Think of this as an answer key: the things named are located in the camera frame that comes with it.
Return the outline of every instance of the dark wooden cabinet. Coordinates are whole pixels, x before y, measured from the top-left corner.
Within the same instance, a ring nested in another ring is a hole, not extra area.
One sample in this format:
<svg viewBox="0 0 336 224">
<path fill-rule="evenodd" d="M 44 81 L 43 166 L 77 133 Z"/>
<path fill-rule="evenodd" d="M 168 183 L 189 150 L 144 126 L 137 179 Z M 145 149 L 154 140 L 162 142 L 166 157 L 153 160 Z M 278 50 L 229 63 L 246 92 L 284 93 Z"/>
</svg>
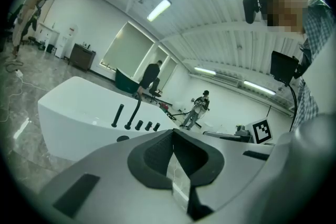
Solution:
<svg viewBox="0 0 336 224">
<path fill-rule="evenodd" d="M 95 56 L 95 52 L 75 44 L 69 58 L 69 63 L 88 71 L 91 68 Z"/>
</svg>

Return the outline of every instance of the ceiling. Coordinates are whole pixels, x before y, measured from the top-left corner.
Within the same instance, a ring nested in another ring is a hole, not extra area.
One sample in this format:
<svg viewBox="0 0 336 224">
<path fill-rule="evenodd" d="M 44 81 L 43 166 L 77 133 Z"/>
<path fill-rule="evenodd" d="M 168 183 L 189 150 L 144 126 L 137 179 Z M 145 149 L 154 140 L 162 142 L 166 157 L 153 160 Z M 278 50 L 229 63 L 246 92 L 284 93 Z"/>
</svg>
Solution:
<svg viewBox="0 0 336 224">
<path fill-rule="evenodd" d="M 153 22 L 146 18 L 161 0 L 106 0 L 127 13 L 151 32 L 194 75 L 194 67 L 215 70 L 233 78 L 202 79 L 256 97 L 287 111 L 293 106 L 290 90 L 270 76 L 273 50 L 301 59 L 302 36 L 293 33 L 269 32 L 260 16 L 249 25 L 245 22 L 242 0 L 170 0 L 172 5 Z M 242 83 L 249 80 L 276 91 L 266 96 L 253 92 Z M 297 92 L 298 81 L 291 85 Z"/>
</svg>

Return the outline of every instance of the woman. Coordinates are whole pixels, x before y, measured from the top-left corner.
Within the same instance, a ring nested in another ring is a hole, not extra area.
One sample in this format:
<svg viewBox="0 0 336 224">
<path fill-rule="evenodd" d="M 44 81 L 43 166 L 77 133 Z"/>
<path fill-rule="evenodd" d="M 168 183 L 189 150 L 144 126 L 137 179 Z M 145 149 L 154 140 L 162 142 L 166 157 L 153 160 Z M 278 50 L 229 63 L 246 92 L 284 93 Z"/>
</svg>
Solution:
<svg viewBox="0 0 336 224">
<path fill-rule="evenodd" d="M 301 46 L 305 62 L 314 61 L 336 25 L 331 8 L 323 0 L 259 0 L 262 18 L 268 26 L 281 26 L 286 31 L 306 35 Z M 298 111 L 293 130 L 317 116 L 318 107 L 301 77 Z"/>
<path fill-rule="evenodd" d="M 21 35 L 22 32 L 31 18 L 32 14 L 34 13 L 35 6 L 39 3 L 40 0 L 25 0 L 18 16 L 17 16 L 17 22 L 14 27 L 13 31 L 13 57 L 17 57 L 18 53 L 18 45 L 20 44 L 21 41 Z"/>
</svg>

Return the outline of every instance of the gray tile floor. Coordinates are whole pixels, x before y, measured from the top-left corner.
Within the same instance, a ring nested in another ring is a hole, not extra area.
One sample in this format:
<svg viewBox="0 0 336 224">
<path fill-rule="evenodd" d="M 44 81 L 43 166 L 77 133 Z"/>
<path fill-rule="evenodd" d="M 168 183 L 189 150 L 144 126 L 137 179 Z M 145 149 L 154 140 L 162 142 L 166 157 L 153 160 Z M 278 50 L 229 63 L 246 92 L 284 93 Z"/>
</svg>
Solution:
<svg viewBox="0 0 336 224">
<path fill-rule="evenodd" d="M 23 183 L 35 193 L 38 193 L 54 176 L 73 164 L 73 162 L 52 156 L 46 147 L 41 133 L 37 102 L 48 91 L 65 80 L 79 76 L 96 83 L 109 90 L 130 96 L 117 89 L 114 84 L 91 72 L 68 65 L 67 61 L 39 51 L 36 46 L 21 46 L 18 60 L 24 65 L 9 66 L 9 70 L 16 68 L 24 74 L 23 81 L 32 83 L 40 89 L 22 84 L 15 72 L 5 70 L 5 59 L 9 56 L 11 45 L 6 44 L 5 51 L 0 54 L 0 148 L 3 157 L 7 160 L 9 169 L 18 182 Z M 180 125 L 183 116 L 178 116 L 176 125 Z M 17 131 L 24 128 L 17 137 Z M 178 163 L 175 155 L 172 156 L 168 167 L 167 177 L 174 179 L 173 196 L 181 207 L 186 210 L 190 181 Z"/>
</svg>

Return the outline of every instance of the person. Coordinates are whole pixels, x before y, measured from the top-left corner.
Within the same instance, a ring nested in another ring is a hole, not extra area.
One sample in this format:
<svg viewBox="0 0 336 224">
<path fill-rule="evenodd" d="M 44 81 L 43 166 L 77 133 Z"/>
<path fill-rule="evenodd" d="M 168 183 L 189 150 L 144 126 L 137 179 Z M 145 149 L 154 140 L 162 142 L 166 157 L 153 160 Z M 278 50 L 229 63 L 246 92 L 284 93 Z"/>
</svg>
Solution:
<svg viewBox="0 0 336 224">
<path fill-rule="evenodd" d="M 308 65 L 328 41 L 336 24 L 331 8 L 323 0 L 259 0 L 259 4 L 262 18 L 267 21 L 268 26 L 281 26 L 286 31 L 306 35 L 307 39 L 300 50 L 303 52 L 302 63 Z M 298 102 L 292 130 L 317 116 L 319 112 L 302 77 L 299 82 Z"/>
<path fill-rule="evenodd" d="M 142 95 L 143 90 L 147 89 L 149 85 L 157 78 L 160 73 L 161 65 L 162 61 L 159 60 L 157 61 L 157 63 L 151 63 L 147 66 L 145 73 L 143 74 L 142 80 L 140 81 L 138 90 L 133 94 L 133 97 L 135 97 L 135 94 L 137 92 Z"/>
<path fill-rule="evenodd" d="M 17 22 L 14 27 L 13 31 L 13 59 L 17 57 L 18 53 L 18 46 L 20 44 L 21 38 L 22 38 L 22 32 L 31 18 L 32 14 L 34 13 L 35 6 L 40 2 L 41 0 L 25 0 L 23 3 L 22 8 L 20 9 L 19 14 L 17 15 Z"/>
<path fill-rule="evenodd" d="M 192 121 L 189 124 L 189 126 L 187 127 L 187 130 L 190 130 L 194 124 L 196 123 L 196 121 L 204 115 L 204 113 L 208 110 L 210 101 L 209 101 L 209 91 L 204 91 L 203 92 L 203 96 L 202 97 L 198 97 L 195 101 L 194 101 L 194 107 L 191 110 L 191 112 L 189 113 L 189 115 L 185 118 L 184 122 L 180 125 L 180 127 L 185 127 L 186 124 L 188 123 L 189 119 L 191 117 Z"/>
</svg>

